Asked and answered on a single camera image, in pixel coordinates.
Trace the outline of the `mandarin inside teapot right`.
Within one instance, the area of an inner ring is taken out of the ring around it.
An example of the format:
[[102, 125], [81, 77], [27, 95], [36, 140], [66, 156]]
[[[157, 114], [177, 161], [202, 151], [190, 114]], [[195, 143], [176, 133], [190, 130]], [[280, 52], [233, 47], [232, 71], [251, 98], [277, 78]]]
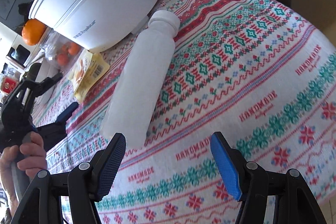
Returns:
[[56, 56], [56, 61], [57, 64], [60, 67], [65, 67], [66, 65], [68, 65], [69, 61], [70, 61], [70, 57], [69, 54], [66, 52], [61, 52]]

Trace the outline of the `mandarin inside teapot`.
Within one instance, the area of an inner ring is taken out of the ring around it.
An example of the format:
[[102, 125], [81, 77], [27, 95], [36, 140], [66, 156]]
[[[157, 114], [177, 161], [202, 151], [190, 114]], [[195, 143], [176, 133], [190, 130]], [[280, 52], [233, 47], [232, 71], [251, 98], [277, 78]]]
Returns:
[[66, 52], [61, 52], [56, 56], [56, 61], [57, 64], [60, 67], [65, 67], [66, 65], [68, 65], [69, 61], [70, 61], [70, 57], [69, 54]]
[[81, 50], [81, 47], [75, 42], [68, 42], [66, 44], [66, 52], [71, 56], [76, 56]]

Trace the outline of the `glass teapot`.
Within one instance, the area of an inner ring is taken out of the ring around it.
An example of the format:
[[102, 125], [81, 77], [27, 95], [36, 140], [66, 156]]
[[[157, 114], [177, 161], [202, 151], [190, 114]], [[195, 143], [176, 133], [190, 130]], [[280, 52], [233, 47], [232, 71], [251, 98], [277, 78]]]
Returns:
[[83, 50], [83, 47], [81, 47], [80, 52], [76, 56], [69, 55], [70, 61], [68, 65], [65, 67], [60, 67], [57, 64], [56, 56], [61, 52], [66, 52], [66, 44], [68, 42], [72, 42], [72, 40], [66, 38], [49, 27], [45, 30], [39, 42], [39, 47], [44, 52], [46, 60], [61, 71], [69, 71], [74, 63], [76, 63], [76, 60]]

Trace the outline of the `mandarin inside teapot left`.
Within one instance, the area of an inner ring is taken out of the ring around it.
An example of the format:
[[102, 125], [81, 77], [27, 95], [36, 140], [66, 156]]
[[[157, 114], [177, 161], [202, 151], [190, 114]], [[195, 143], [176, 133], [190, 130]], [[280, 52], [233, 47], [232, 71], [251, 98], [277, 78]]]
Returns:
[[71, 56], [76, 56], [81, 50], [81, 47], [75, 42], [68, 42], [66, 44], [66, 52]]

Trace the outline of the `orange mandarin on teapot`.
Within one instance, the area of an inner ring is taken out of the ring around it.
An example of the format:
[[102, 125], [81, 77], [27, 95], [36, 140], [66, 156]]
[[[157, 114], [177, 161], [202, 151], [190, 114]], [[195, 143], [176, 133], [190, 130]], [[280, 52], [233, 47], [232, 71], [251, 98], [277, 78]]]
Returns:
[[47, 26], [37, 19], [29, 19], [22, 29], [22, 39], [28, 46], [36, 45], [43, 36]]

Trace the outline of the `cream ice cream wrapper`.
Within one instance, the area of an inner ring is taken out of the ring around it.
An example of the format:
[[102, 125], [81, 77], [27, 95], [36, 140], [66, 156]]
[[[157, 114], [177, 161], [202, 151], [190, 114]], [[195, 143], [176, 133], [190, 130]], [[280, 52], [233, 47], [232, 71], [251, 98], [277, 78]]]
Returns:
[[93, 85], [109, 70], [110, 65], [100, 53], [82, 50], [68, 73], [76, 100], [83, 103]]

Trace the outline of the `white plastic bottle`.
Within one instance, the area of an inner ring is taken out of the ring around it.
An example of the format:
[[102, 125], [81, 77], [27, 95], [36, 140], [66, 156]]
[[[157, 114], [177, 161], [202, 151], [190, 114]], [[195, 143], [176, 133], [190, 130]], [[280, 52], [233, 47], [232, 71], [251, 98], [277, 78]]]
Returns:
[[121, 133], [127, 149], [143, 147], [157, 100], [175, 51], [179, 18], [156, 11], [137, 36], [101, 124], [101, 135]]

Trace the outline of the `red green patterned tablecloth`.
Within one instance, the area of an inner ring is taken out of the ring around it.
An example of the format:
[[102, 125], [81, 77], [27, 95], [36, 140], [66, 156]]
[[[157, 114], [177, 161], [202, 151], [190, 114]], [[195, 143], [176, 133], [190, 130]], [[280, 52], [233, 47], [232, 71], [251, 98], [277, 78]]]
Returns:
[[158, 0], [179, 16], [147, 138], [126, 151], [102, 223], [234, 223], [210, 151], [221, 131], [264, 169], [335, 196], [335, 47], [275, 0]]

